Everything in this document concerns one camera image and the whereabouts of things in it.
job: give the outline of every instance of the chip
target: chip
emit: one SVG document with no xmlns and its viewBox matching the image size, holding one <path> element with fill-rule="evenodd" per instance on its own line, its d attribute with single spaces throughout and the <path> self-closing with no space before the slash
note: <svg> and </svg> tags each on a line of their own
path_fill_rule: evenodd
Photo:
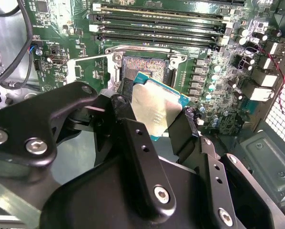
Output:
<svg viewBox="0 0 285 229">
<path fill-rule="evenodd" d="M 154 6 L 157 7 L 157 8 L 160 8 L 160 7 L 163 6 L 163 4 L 161 2 L 155 2 Z"/>
<path fill-rule="evenodd" d="M 229 57 L 230 52 L 224 52 L 223 57 Z"/>
<path fill-rule="evenodd" d="M 197 60 L 195 64 L 199 66 L 204 66 L 205 60 Z"/>
<path fill-rule="evenodd" d="M 239 29 L 239 28 L 240 28 L 240 23 L 235 22 L 235 23 L 234 23 L 234 30 L 237 30 L 237 29 Z"/>
<path fill-rule="evenodd" d="M 38 12 L 48 13 L 47 2 L 45 1 L 36 1 L 36 8 Z"/>
<path fill-rule="evenodd" d="M 195 68 L 194 69 L 194 73 L 202 73 L 203 72 L 203 68 Z"/>
<path fill-rule="evenodd" d="M 192 80 L 193 81 L 200 81 L 201 80 L 201 76 L 200 75 L 193 75 L 192 76 Z"/>
<path fill-rule="evenodd" d="M 197 87 L 199 87 L 199 83 L 191 83 L 191 87 L 197 88 Z"/>
<path fill-rule="evenodd" d="M 229 41 L 228 41 L 228 44 L 229 44 L 229 45 L 233 45 L 233 44 L 234 44 L 234 40 L 229 40 Z"/>
<path fill-rule="evenodd" d="M 220 13 L 223 13 L 223 14 L 227 14 L 228 12 L 229 12 L 228 9 L 221 9 L 221 10 L 220 10 Z"/>
<path fill-rule="evenodd" d="M 189 94 L 193 94 L 193 95 L 196 95 L 197 94 L 197 90 L 194 90 L 194 89 L 190 89 L 189 90 Z"/>
<path fill-rule="evenodd" d="M 147 2 L 146 2 L 146 6 L 153 7 L 153 6 L 154 6 L 154 2 L 152 2 L 152 1 L 147 1 Z"/>
</svg>

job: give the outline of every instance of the black metal bracket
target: black metal bracket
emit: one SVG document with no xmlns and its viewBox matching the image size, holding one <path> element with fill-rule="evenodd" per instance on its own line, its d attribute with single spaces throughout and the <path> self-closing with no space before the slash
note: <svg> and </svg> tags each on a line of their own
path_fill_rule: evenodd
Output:
<svg viewBox="0 0 285 229">
<path fill-rule="evenodd" d="M 182 162 L 182 165 L 194 169 L 201 178 L 201 194 L 205 199 L 201 211 L 206 216 L 206 226 L 237 229 L 237 224 L 231 194 L 223 163 L 218 161 L 213 143 L 200 136 L 194 151 Z"/>
<path fill-rule="evenodd" d="M 0 130 L 7 139 L 0 144 L 0 160 L 29 167 L 46 167 L 56 157 L 56 141 L 65 119 L 97 98 L 90 86 L 74 82 L 0 110 Z M 27 143 L 36 140 L 35 153 Z M 44 152 L 38 147 L 44 146 Z"/>
</svg>

